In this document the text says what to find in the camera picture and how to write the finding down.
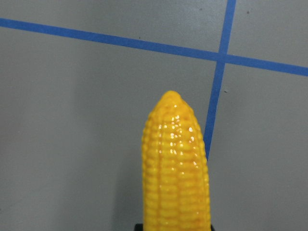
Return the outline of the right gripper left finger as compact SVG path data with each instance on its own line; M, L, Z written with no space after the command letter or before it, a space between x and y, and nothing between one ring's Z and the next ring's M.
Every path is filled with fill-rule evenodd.
M142 223L135 224L134 231L143 231L143 224Z

